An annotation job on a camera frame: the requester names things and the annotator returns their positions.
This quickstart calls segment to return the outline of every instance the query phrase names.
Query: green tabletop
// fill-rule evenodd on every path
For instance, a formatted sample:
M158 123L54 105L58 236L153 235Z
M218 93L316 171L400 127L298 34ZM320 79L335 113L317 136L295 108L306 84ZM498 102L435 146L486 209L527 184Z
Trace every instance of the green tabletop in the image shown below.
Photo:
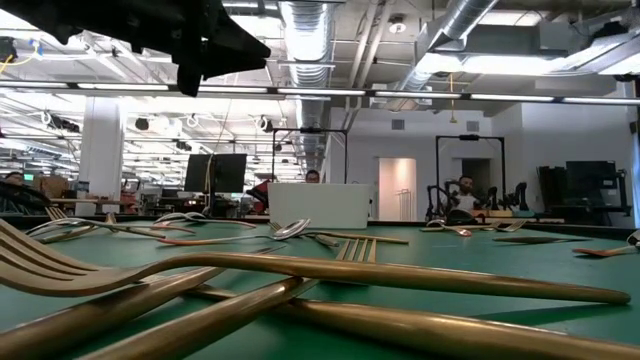
M191 225L191 228L198 234L182 235L178 232L170 232L170 234L185 239L208 239L269 232L265 225L253 230L225 224ZM575 247L609 249L624 246L620 241L594 239L589 242L545 245L513 245L492 241L494 237L550 235L532 230L519 230L510 234L475 231L471 238L461 238L449 232L422 233L417 227L399 226L372 226L367 230L354 232L410 240L409 245L378 243L377 261L379 263L470 270L604 287L630 293L631 306L450 294L333 283L321 283L302 297L470 316L640 345L640 336L635 327L640 323L640 308L634 306L640 299L640 286L636 276L638 256L626 255L593 260L575 257L571 253L571 249ZM92 235L70 242L53 244L52 247L90 263L129 266L145 264L176 254L203 251L250 252L282 244L265 239L254 239L238 244L175 247L165 246L135 235L113 235L108 231L99 230ZM286 244L287 246L276 254L327 259L334 258L337 254L337 249L328 249L308 239L291 239ZM284 277L274 274L229 270L212 279L208 284L244 292L282 278ZM45 298L2 288L0 289L2 307L0 327L7 330L87 299ZM202 299L175 299L126 326L86 343L72 353L66 354L64 358L74 358L95 351L210 304L212 302ZM338 360L429 357L333 330L296 323L276 316L265 316L189 357L189 359L212 358Z

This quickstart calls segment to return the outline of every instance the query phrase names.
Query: man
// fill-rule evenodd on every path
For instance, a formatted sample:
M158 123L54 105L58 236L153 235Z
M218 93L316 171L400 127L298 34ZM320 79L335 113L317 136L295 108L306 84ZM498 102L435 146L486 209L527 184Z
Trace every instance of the man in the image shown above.
M460 193L456 196L458 205L455 206L454 209L471 212L473 210L473 204L478 201L478 199L471 194L473 191L473 178L467 175L460 176L458 186L460 188Z
M307 171L307 176L305 176L304 181L307 184L317 184L320 182L320 173L316 170Z
M4 177L4 182L11 185L22 186L24 185L24 176L20 172L12 171Z

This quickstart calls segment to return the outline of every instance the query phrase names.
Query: black frame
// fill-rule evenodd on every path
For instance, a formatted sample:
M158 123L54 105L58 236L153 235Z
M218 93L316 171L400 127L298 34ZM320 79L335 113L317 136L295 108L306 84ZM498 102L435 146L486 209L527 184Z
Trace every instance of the black frame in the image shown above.
M344 135L344 183L347 183L347 175L349 171L349 132L339 129L322 129L322 128L273 128L273 140L271 143L271 181L275 182L276 172L276 134L279 131L299 132L300 134L320 134L320 133L341 133Z
M500 160L502 160L502 199L507 198L507 172L504 157L504 137L502 136L480 136L480 135L438 135L436 136L436 185L440 186L440 139L458 139L460 141L480 141L480 140L498 140L500 141Z

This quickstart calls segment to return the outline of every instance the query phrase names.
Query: wooden fork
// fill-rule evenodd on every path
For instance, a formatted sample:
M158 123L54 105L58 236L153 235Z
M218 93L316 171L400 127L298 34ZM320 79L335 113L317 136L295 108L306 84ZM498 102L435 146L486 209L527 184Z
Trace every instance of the wooden fork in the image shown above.
M253 253L266 254L285 246ZM0 359L52 357L157 308L225 270L205 267L169 277L150 276L141 285L22 324L0 334Z
M366 244L365 240L358 261L364 259ZM358 241L349 258L345 258L348 247L349 241L342 247L336 260L353 261ZM287 303L317 283L317 280L291 277L157 326L82 359L184 358L248 324L260 314Z
M629 294L476 272L370 264L291 256L195 253L130 268L83 263L38 243L0 219L0 283L58 297L88 296L132 284L162 271L217 266L319 280L495 296L626 304Z

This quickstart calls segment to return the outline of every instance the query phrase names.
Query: fluorescent light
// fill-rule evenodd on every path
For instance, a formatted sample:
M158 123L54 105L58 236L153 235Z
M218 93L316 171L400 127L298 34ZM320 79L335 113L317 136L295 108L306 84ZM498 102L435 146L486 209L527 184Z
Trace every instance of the fluorescent light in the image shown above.
M336 96L364 96L364 90L345 89L278 89L278 94L284 95L336 95Z
M471 56L465 60L463 71L475 74L542 75L553 70L555 63L533 56Z
M31 87L42 87L42 88L66 88L67 84L65 83L56 83L56 82L35 82L35 81L0 81L0 86L6 87L16 87L16 88L31 88Z
M141 90L141 91L168 91L169 86L161 84L78 84L80 89L97 90Z
M640 71L640 54L630 56L600 72L600 75L635 74Z
M416 98L416 99L460 99L461 94L406 91L376 91L376 97Z
M472 94L471 99L494 101L551 102L554 98L552 96Z
M241 94L266 94L267 88L241 87L241 86L200 86L202 92L241 93Z
M598 105L640 105L640 99L616 98L564 98L565 104L598 104Z

